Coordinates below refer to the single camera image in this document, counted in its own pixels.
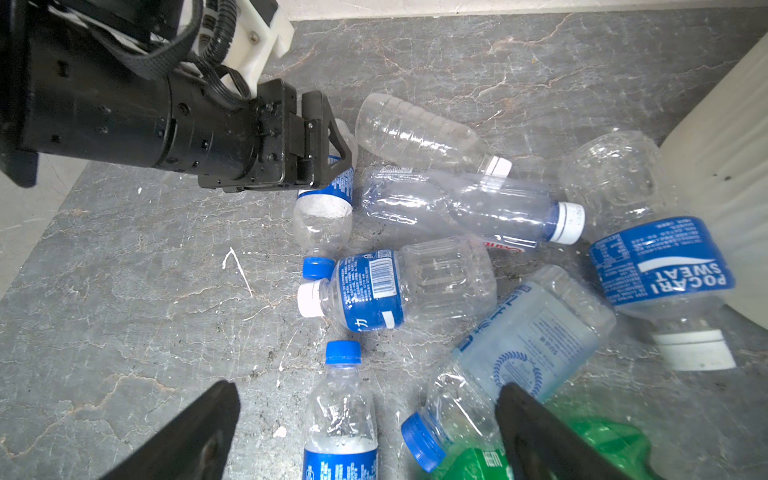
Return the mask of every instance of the green label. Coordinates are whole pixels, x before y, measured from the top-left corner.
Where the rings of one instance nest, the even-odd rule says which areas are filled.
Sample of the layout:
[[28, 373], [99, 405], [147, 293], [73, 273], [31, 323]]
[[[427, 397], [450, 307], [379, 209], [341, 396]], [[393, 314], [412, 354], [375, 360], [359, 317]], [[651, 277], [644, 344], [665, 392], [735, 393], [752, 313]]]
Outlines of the green label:
[[468, 449], [456, 460], [443, 462], [432, 480], [513, 480], [503, 450]]

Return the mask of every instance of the gray marble surface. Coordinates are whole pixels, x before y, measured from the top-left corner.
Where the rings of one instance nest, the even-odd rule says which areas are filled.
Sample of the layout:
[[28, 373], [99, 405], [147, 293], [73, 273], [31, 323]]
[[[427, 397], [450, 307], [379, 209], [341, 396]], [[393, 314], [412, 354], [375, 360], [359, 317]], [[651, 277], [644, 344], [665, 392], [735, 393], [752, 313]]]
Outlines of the gray marble surface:
[[[476, 127], [505, 156], [555, 159], [614, 127], [662, 139], [766, 30], [766, 9], [302, 22], [267, 76], [321, 89], [350, 125], [368, 93], [385, 91]], [[361, 152], [359, 170], [380, 163]], [[224, 378], [243, 404], [227, 477], [299, 478], [306, 395], [325, 342], [350, 335], [298, 315], [294, 197], [89, 164], [0, 302], [3, 476], [98, 477]], [[357, 220], [345, 253], [407, 243]], [[230, 248], [252, 296], [233, 257], [222, 268]], [[496, 254], [499, 294], [542, 259], [588, 272], [584, 252]], [[728, 310], [713, 321], [738, 369], [667, 371], [620, 319], [554, 401], [642, 428], [669, 479], [767, 477], [768, 332]], [[359, 338], [380, 478], [419, 476], [399, 421], [468, 328]]]

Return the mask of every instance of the blue bottle label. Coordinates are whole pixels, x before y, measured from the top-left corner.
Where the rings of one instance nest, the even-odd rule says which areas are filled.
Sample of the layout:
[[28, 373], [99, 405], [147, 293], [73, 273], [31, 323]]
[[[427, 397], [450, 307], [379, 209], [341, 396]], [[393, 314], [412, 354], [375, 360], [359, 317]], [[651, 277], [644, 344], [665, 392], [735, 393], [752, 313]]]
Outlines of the blue bottle label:
[[[337, 157], [336, 155], [329, 155], [328, 158], [331, 164], [341, 160], [341, 157]], [[355, 169], [350, 168], [334, 178], [328, 187], [325, 187], [322, 190], [301, 190], [296, 198], [301, 198], [306, 195], [333, 195], [352, 205], [352, 185], [354, 181]]]
[[304, 450], [303, 480], [376, 480], [379, 450], [326, 454]]
[[402, 325], [395, 253], [379, 250], [339, 261], [339, 284], [346, 325], [353, 332]]
[[696, 217], [622, 230], [595, 242], [589, 256], [615, 306], [736, 286], [707, 226]]

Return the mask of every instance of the clear plastic bottle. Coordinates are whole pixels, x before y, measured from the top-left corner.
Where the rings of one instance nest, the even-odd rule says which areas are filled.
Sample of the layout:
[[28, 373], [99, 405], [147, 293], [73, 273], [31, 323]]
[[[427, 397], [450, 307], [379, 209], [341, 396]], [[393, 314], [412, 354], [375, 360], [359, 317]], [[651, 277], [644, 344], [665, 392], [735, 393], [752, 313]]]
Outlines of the clear plastic bottle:
[[359, 364], [359, 343], [328, 342], [326, 378], [310, 393], [306, 412], [303, 480], [376, 480], [376, 415]]
[[472, 235], [378, 250], [340, 260], [330, 280], [299, 287], [299, 312], [353, 332], [483, 316], [496, 304], [496, 277]]
[[401, 426], [416, 461], [431, 472], [457, 450], [497, 449], [502, 386], [517, 383], [545, 401], [615, 323], [611, 308], [559, 266], [528, 276], [435, 369], [426, 404]]
[[[344, 141], [352, 151], [352, 167], [322, 190], [300, 190], [293, 208], [293, 235], [304, 253], [303, 277], [330, 278], [336, 251], [349, 242], [352, 233], [352, 186], [357, 165], [357, 140], [346, 124], [336, 119]], [[329, 145], [330, 163], [340, 160]]]
[[369, 217], [433, 237], [474, 233], [488, 247], [513, 251], [571, 245], [584, 228], [584, 208], [553, 201], [544, 185], [480, 174], [385, 167], [366, 181], [361, 203]]
[[368, 95], [355, 136], [363, 148], [401, 167], [497, 177], [508, 176], [513, 168], [506, 158], [487, 153], [488, 145], [470, 127], [392, 95]]
[[685, 215], [656, 144], [617, 131], [582, 145], [561, 165], [568, 199], [584, 205], [584, 237], [605, 296], [650, 320], [670, 368], [715, 370], [735, 362], [707, 317], [735, 281], [703, 221]]

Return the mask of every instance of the blue bottle cap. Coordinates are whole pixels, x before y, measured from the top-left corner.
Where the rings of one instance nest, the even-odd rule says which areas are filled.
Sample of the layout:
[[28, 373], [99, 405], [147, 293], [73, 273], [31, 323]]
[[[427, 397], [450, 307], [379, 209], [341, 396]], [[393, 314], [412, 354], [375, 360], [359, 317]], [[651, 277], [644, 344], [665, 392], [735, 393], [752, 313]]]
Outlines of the blue bottle cap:
[[445, 460], [445, 452], [418, 412], [402, 423], [400, 432], [408, 450], [427, 473], [432, 472]]
[[331, 280], [335, 265], [336, 261], [330, 258], [305, 257], [304, 268], [301, 273], [305, 280], [321, 280], [323, 278]]
[[337, 340], [326, 345], [326, 365], [359, 365], [360, 344], [352, 340]]

